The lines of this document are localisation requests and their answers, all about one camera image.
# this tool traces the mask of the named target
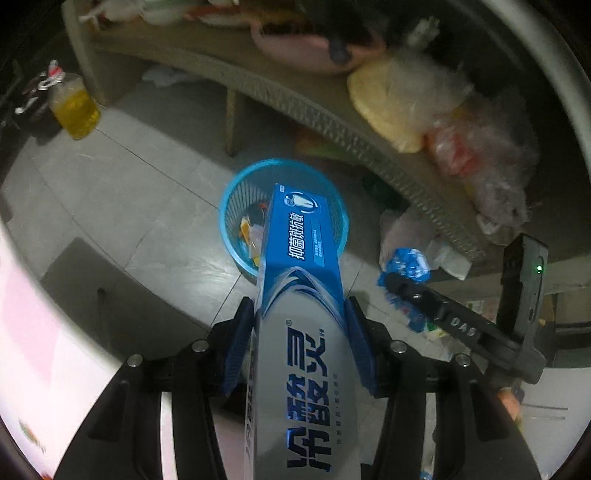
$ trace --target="white plastic bag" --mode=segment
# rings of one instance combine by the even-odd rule
[[[379,264],[383,271],[397,248],[416,248],[424,252],[436,234],[435,226],[414,207],[402,215],[385,210],[379,217],[379,229],[382,236]]]

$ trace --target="screw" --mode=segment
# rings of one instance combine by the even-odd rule
[[[139,353],[134,353],[127,359],[127,364],[130,367],[139,367],[142,362],[144,361],[144,357],[141,356]]]
[[[402,340],[394,340],[390,343],[390,350],[394,353],[404,353],[407,350],[407,344]]]
[[[205,338],[202,338],[200,340],[194,341],[191,348],[195,353],[207,352],[209,350],[209,343]]]
[[[460,353],[456,355],[456,362],[458,363],[458,365],[461,365],[462,367],[467,367],[468,365],[470,365],[470,363],[472,363],[472,360],[470,360],[470,357],[467,356],[465,353]]]

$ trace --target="blue gripper pad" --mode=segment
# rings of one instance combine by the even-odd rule
[[[254,303],[248,297],[244,297],[232,319],[229,346],[223,360],[223,380],[220,388],[225,396],[232,393],[238,383],[242,360],[248,348],[254,321]]]
[[[345,317],[348,325],[349,345],[353,352],[361,384],[368,389],[371,395],[376,395],[378,381],[375,354],[369,332],[367,332],[364,325],[364,322],[366,322],[365,315],[354,297],[345,300]]]

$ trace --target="yellow liquid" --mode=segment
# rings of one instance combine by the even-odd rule
[[[100,111],[86,90],[78,90],[53,107],[52,111],[74,140],[84,138],[92,132],[100,118]]]

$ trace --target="toothpaste tube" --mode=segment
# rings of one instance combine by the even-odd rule
[[[356,374],[324,198],[275,186],[257,285],[244,478],[358,480]]]

